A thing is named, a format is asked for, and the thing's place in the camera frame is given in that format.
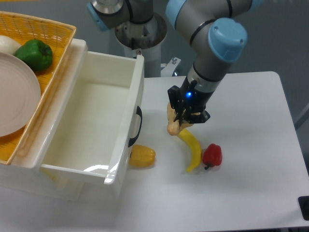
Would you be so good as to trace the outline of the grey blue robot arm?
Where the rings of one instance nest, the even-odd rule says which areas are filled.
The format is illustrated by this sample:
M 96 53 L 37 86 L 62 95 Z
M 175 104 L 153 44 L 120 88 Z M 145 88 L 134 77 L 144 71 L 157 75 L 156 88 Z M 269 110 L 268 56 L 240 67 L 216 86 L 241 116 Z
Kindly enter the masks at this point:
M 181 87 L 168 90 L 179 124 L 204 123 L 206 104 L 247 43 L 245 28 L 234 17 L 254 9 L 259 0 L 170 0 L 166 18 L 151 0 L 93 0 L 87 8 L 101 31 L 113 29 L 127 57 L 145 56 L 159 73 L 167 24 L 189 43 L 197 58 Z

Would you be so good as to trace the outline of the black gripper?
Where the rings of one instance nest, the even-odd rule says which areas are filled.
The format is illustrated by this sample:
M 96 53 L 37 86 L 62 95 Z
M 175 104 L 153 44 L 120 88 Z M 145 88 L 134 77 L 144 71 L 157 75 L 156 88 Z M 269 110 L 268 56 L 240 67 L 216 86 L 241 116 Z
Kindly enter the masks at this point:
M 213 95 L 212 92 L 197 90 L 197 82 L 189 83 L 188 78 L 184 79 L 181 87 L 172 86 L 168 89 L 169 103 L 175 111 L 175 121 L 181 125 L 185 121 L 190 124 L 205 123 L 210 119 L 210 114 L 205 110 L 206 103 Z

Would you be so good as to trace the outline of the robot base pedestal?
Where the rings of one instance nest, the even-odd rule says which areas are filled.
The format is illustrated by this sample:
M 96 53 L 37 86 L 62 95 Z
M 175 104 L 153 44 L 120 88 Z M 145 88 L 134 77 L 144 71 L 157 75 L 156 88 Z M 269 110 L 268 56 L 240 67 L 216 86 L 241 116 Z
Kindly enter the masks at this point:
M 144 76 L 161 76 L 161 45 L 167 35 L 167 25 L 163 17 L 154 13 L 145 24 L 125 22 L 115 28 L 115 36 L 123 46 L 125 56 L 144 57 Z

